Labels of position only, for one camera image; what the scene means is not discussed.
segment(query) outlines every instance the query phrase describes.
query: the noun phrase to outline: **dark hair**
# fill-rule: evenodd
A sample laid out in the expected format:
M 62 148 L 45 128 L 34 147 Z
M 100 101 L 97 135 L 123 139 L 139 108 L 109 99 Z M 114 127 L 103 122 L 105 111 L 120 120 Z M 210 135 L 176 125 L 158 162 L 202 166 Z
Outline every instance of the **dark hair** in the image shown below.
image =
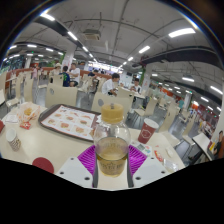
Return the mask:
M 112 79 L 117 79 L 117 78 L 120 78 L 120 75 L 117 74 L 117 73 L 114 73 L 114 74 L 112 75 Z
M 64 72 L 67 72 L 67 71 L 68 71 L 68 66 L 64 66 L 64 67 L 63 67 L 63 71 L 64 71 Z

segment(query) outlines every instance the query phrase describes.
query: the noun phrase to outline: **red cup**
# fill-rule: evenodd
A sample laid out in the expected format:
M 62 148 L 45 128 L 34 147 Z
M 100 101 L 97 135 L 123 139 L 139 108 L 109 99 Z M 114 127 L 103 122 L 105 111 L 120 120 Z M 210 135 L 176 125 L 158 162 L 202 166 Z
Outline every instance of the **red cup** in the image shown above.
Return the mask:
M 146 144 L 158 127 L 159 125 L 155 121 L 145 118 L 142 130 L 138 137 L 138 141 Z

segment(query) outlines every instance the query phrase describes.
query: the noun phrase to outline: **jar lid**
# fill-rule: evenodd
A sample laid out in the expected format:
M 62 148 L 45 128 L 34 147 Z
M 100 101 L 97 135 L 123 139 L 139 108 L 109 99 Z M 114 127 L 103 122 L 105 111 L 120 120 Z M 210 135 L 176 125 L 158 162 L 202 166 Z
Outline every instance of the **jar lid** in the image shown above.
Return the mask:
M 104 104 L 101 107 L 101 119 L 110 124 L 119 123 L 123 120 L 123 111 L 121 104 Z

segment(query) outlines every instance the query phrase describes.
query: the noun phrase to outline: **column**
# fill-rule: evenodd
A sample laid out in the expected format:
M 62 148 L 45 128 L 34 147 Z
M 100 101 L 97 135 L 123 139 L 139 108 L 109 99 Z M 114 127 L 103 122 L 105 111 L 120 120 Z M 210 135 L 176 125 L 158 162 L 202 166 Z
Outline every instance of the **column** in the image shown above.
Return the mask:
M 71 64 L 73 62 L 74 54 L 75 54 L 76 45 L 71 43 L 68 45 L 64 60 L 62 61 L 62 68 L 63 66 L 68 66 L 68 69 L 71 68 Z
M 222 92 L 224 93 L 224 81 L 222 81 Z M 223 102 L 224 102 L 224 94 L 222 95 L 222 107 L 221 107 L 221 112 L 220 112 L 220 116 L 219 116 L 219 121 L 217 123 L 215 132 L 212 136 L 213 141 L 219 137 L 220 131 L 224 132 L 224 103 Z
M 31 58 L 32 58 L 31 56 L 27 56 L 26 63 L 25 63 L 25 68 L 29 68 L 30 67 Z

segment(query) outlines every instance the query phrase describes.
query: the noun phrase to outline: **ceiling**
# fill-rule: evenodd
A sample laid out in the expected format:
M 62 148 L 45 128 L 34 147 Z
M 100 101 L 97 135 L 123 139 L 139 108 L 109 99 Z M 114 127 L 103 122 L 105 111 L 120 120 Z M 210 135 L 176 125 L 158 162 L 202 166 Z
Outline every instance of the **ceiling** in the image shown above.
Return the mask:
M 68 0 L 55 5 L 47 13 L 56 21 L 38 17 L 21 32 L 15 43 L 42 45 L 42 48 L 38 46 L 35 49 L 35 53 L 44 54 L 45 59 L 49 56 L 59 58 L 57 51 L 66 52 L 71 44 L 77 46 L 74 57 L 80 60 L 91 60 L 80 47 L 82 45 L 86 46 L 98 61 L 114 66 L 120 66 L 129 57 L 133 57 L 132 61 L 123 65 L 129 72 L 139 70 L 142 56 L 150 60 L 155 59 L 143 61 L 146 64 L 159 62 L 153 68 L 159 75 L 152 79 L 178 82 L 182 94 L 186 89 L 194 90 L 194 87 L 210 92 L 214 99 L 218 100 L 209 102 L 209 105 L 214 104 L 214 108 L 221 106 L 222 95 L 211 90 L 210 86 L 222 90 L 222 64 L 200 29 L 195 28 L 176 9 L 154 0 Z M 196 33 L 175 38 L 168 36 L 169 33 L 183 28 L 194 28 Z M 86 29 L 100 31 L 100 40 L 86 40 L 83 35 Z M 72 40 L 67 31 L 71 31 L 79 41 Z M 147 45 L 150 49 L 139 54 L 139 50 Z M 47 52 L 46 46 L 54 48 L 56 52 Z M 194 51 L 188 51 L 187 57 L 184 57 L 186 50 L 183 52 L 183 49 L 186 47 Z M 160 63 L 161 58 L 156 58 L 158 55 L 169 57 L 167 52 L 177 50 L 178 53 L 169 60 L 171 62 Z M 18 45 L 9 51 L 9 55 L 22 53 L 21 51 L 28 52 L 30 49 L 25 45 Z M 195 79 L 194 83 L 182 80 L 186 73 Z M 202 92 L 193 93 L 200 102 Z

